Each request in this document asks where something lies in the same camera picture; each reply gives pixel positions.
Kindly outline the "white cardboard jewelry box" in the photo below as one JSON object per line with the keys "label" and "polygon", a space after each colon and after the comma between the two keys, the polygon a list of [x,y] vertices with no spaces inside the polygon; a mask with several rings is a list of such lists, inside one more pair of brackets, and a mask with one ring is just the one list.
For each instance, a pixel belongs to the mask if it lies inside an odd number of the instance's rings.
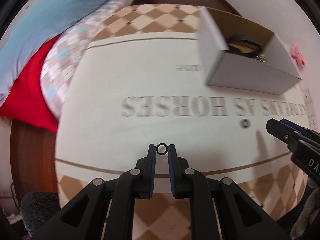
{"label": "white cardboard jewelry box", "polygon": [[[263,47],[227,44],[234,34],[255,37]],[[196,37],[207,86],[281,95],[302,80],[279,36],[251,20],[201,7]]]}

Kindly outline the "pink panther plush toy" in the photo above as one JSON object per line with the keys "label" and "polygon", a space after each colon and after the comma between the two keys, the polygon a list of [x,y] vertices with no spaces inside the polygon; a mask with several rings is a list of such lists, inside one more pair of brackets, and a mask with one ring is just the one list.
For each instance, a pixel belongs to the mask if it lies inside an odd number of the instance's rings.
{"label": "pink panther plush toy", "polygon": [[306,63],[304,57],[301,55],[298,46],[294,43],[291,45],[290,54],[299,69],[305,68]]}

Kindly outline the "checkered tablecloth with lettering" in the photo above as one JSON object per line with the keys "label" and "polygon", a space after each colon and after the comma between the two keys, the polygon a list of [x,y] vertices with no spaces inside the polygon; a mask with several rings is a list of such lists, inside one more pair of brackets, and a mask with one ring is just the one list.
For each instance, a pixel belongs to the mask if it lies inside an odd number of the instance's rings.
{"label": "checkered tablecloth with lettering", "polygon": [[208,178],[231,178],[273,219],[300,202],[308,177],[265,128],[270,118],[308,126],[300,84],[281,95],[205,85],[199,20],[199,7],[144,4],[103,21],[61,111],[61,205],[94,178],[118,178],[162,142]]}

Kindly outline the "dark furry stool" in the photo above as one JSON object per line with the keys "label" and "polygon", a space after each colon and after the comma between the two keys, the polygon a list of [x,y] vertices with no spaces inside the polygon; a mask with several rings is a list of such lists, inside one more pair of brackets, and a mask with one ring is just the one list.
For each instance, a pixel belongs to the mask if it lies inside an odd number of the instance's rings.
{"label": "dark furry stool", "polygon": [[28,192],[21,200],[21,216],[30,237],[61,210],[56,192]]}

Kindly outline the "red blanket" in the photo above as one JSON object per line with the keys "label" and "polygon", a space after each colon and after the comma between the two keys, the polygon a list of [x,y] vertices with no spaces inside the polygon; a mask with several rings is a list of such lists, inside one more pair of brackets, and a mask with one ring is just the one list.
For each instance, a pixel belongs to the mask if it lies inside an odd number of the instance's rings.
{"label": "red blanket", "polygon": [[1,105],[2,118],[57,132],[58,121],[44,100],[40,76],[44,60],[58,38],[59,36],[56,36],[43,44],[25,65]]}

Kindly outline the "checkered bed sheet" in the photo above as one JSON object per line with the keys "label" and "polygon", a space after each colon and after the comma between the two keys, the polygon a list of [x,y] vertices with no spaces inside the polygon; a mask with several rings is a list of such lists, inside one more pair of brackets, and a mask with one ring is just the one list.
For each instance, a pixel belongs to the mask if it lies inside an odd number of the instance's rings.
{"label": "checkered bed sheet", "polygon": [[60,118],[65,97],[76,68],[103,21],[134,0],[107,0],[95,11],[67,29],[54,43],[44,61],[40,86],[44,100],[56,119]]}

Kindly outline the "light blue quilt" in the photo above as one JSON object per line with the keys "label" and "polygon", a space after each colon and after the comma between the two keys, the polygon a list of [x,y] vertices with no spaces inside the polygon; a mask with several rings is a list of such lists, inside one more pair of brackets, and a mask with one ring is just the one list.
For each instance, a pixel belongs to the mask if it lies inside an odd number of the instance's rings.
{"label": "light blue quilt", "polygon": [[1,49],[1,102],[29,59],[107,0],[40,0],[14,26]]}

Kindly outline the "white wall socket strip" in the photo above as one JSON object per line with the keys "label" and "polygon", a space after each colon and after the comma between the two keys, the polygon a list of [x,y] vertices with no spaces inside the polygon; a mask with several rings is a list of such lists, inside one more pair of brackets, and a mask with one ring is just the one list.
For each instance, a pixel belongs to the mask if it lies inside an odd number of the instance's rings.
{"label": "white wall socket strip", "polygon": [[304,89],[302,92],[303,92],[303,99],[305,103],[305,109],[308,116],[309,128],[316,131],[318,129],[318,124],[317,124],[315,107],[313,104],[313,100],[311,98],[310,91],[308,89]]}

